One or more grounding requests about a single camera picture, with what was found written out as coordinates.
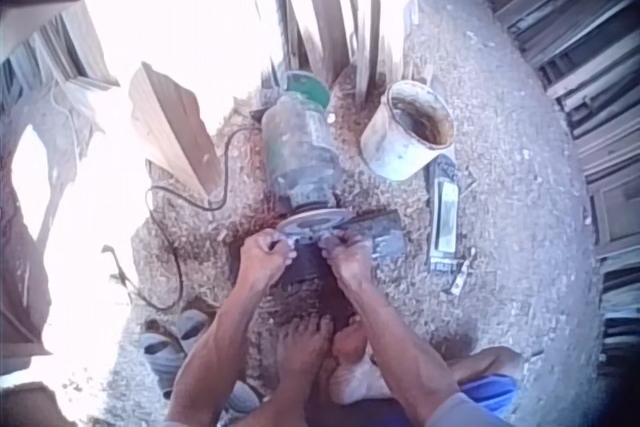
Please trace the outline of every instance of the sawdust-covered ground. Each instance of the sawdust-covered ground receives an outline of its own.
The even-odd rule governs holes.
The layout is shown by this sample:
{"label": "sawdust-covered ground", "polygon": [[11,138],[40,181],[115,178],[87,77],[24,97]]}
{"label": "sawdust-covered ground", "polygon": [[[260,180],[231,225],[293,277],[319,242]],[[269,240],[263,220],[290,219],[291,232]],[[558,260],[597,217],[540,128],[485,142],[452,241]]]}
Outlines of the sawdust-covered ground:
{"label": "sawdust-covered ground", "polygon": [[[355,211],[400,211],[407,255],[379,265],[376,277],[412,328],[444,349],[447,357],[504,344],[530,359],[512,414],[516,425],[584,425],[583,413],[587,415],[593,407],[600,277],[591,258],[592,227],[584,181],[562,117],[484,0],[420,0],[420,14],[408,55],[418,66],[432,64],[446,89],[456,122],[463,192],[460,254],[464,257],[472,247],[477,251],[460,297],[442,293],[451,278],[425,268],[430,217],[422,175],[391,183],[370,173],[358,157],[358,138],[375,102],[363,110],[353,105],[352,71],[341,77],[330,107],[337,115],[332,128],[345,170],[338,194],[344,206]],[[230,132],[250,123],[247,108],[245,104],[231,114],[217,133],[218,152]],[[52,125],[62,129],[61,122],[58,119]],[[70,216],[71,230],[61,234],[62,240],[52,235],[50,243],[57,241],[67,249],[61,250],[61,258],[45,256],[45,264],[48,270],[56,262],[71,269],[72,264],[99,258],[97,244],[92,246],[96,252],[86,257],[69,252],[73,246],[83,250],[82,236],[74,237],[73,226],[86,229],[92,221],[100,224],[101,215],[109,209],[135,211],[139,222],[108,228],[110,242],[119,249],[125,268],[132,270],[127,263],[135,263],[143,289],[168,303],[177,289],[170,252],[157,229],[145,220],[144,189],[127,189],[133,177],[148,182],[144,163],[109,135],[96,134],[93,142],[98,143],[88,149],[85,160],[91,164],[92,156],[102,156],[96,167],[100,180],[83,183],[80,179],[75,188],[98,184],[102,197],[93,203],[86,200],[95,212],[87,215],[89,224],[84,227],[73,219],[87,212],[65,214],[63,201],[62,220],[56,222]],[[126,172],[135,175],[118,178],[129,165],[131,170]],[[181,189],[164,172],[154,170],[152,177]],[[193,210],[161,194],[154,199],[183,260],[185,300],[199,294],[221,303],[231,288],[226,243],[274,223],[276,212],[266,192],[259,135],[243,133],[234,141],[230,187],[227,206],[215,214]],[[122,232],[133,235],[124,238]],[[64,290],[67,286],[55,279],[70,271],[58,277],[49,272],[55,287],[52,318],[63,322],[79,315],[93,329],[74,339],[79,331],[75,323],[57,336],[75,343],[67,353],[70,373],[62,376],[69,380],[60,381],[58,390],[63,410],[74,420],[95,425],[153,425],[162,419],[166,404],[136,342],[140,322],[155,314],[138,301],[130,308],[124,291],[115,285],[96,306],[90,289],[98,281],[93,277],[101,276],[99,282],[104,283],[113,267],[104,261],[99,267],[76,268],[80,273],[96,269],[99,274],[85,279],[83,295],[64,315],[56,314],[56,295],[73,295],[73,291]],[[276,326],[316,309],[318,291],[319,286],[310,283],[275,293],[262,303],[250,332],[248,375],[264,392],[274,386]],[[173,321],[171,315],[160,317]],[[62,340],[58,345],[64,350]],[[111,349],[109,362],[96,350],[105,345]],[[106,401],[96,400],[103,397]]]}

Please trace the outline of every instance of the power cord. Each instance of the power cord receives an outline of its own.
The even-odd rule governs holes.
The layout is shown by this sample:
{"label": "power cord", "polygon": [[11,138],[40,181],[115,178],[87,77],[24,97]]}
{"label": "power cord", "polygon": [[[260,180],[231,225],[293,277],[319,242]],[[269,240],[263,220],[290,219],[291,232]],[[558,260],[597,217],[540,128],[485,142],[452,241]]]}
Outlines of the power cord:
{"label": "power cord", "polygon": [[261,130],[262,129],[260,127],[240,127],[239,129],[233,131],[229,136],[229,138],[227,138],[227,141],[224,146],[224,187],[222,191],[222,198],[216,203],[216,205],[209,206],[209,205],[198,204],[197,202],[194,202],[193,200],[185,197],[184,195],[176,192],[175,190],[170,189],[169,187],[165,187],[163,185],[152,185],[151,187],[149,187],[149,189],[145,193],[144,200],[147,206],[147,210],[149,211],[149,217],[151,218],[151,221],[156,225],[156,227],[164,237],[164,240],[167,242],[167,244],[169,244],[169,248],[171,249],[171,255],[173,256],[173,260],[176,264],[176,272],[178,275],[178,295],[176,299],[167,306],[159,306],[158,304],[150,300],[145,294],[140,292],[140,289],[138,288],[138,286],[136,286],[131,281],[129,276],[127,276],[127,274],[124,272],[124,270],[120,266],[120,263],[117,260],[117,257],[115,257],[115,253],[114,252],[111,252],[111,253],[114,255],[114,258],[116,260],[116,266],[118,268],[118,278],[120,280],[120,283],[130,293],[133,293],[136,297],[138,297],[140,300],[142,300],[145,304],[147,304],[152,309],[155,309],[158,312],[167,312],[169,310],[172,310],[174,307],[176,307],[182,301],[182,296],[184,294],[184,278],[182,274],[182,265],[180,264],[180,260],[178,258],[178,251],[174,243],[171,241],[171,239],[167,235],[165,228],[158,221],[155,215],[153,215],[153,209],[151,208],[151,205],[149,203],[149,196],[151,192],[160,191],[166,194],[171,194],[177,199],[181,200],[182,202],[190,205],[193,208],[201,210],[203,212],[217,212],[219,210],[222,210],[222,208],[227,203],[227,196],[229,193],[229,148],[231,147],[231,142],[236,137],[236,135],[238,135],[240,132],[261,131]]}

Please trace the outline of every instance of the white bucket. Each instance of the white bucket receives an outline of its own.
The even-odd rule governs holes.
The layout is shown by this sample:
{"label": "white bucket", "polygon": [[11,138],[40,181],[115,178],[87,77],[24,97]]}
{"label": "white bucket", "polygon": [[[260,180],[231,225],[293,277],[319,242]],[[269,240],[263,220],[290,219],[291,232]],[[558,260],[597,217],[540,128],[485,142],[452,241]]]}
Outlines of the white bucket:
{"label": "white bucket", "polygon": [[369,168],[390,180],[406,180],[451,146],[453,119],[444,100],[424,84],[396,82],[360,138]]}

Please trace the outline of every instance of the hand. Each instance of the hand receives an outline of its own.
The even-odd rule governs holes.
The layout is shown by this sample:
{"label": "hand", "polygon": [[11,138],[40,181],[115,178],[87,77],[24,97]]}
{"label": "hand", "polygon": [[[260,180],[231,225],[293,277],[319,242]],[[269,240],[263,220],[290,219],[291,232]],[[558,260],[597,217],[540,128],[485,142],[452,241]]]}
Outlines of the hand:
{"label": "hand", "polygon": [[325,237],[318,245],[343,290],[371,282],[371,239],[345,232],[340,236]]}
{"label": "hand", "polygon": [[247,238],[240,249],[237,283],[258,289],[269,288],[295,256],[296,251],[282,234],[273,229],[262,230]]}

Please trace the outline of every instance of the knee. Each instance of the knee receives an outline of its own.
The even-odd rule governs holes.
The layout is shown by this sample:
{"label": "knee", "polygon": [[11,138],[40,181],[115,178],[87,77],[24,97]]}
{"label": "knee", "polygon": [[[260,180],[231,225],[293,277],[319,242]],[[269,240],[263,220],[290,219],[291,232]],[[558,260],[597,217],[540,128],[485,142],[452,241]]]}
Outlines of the knee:
{"label": "knee", "polygon": [[522,376],[524,357],[522,354],[506,346],[490,347],[494,357],[491,362],[491,372],[494,374],[508,375],[516,380]]}

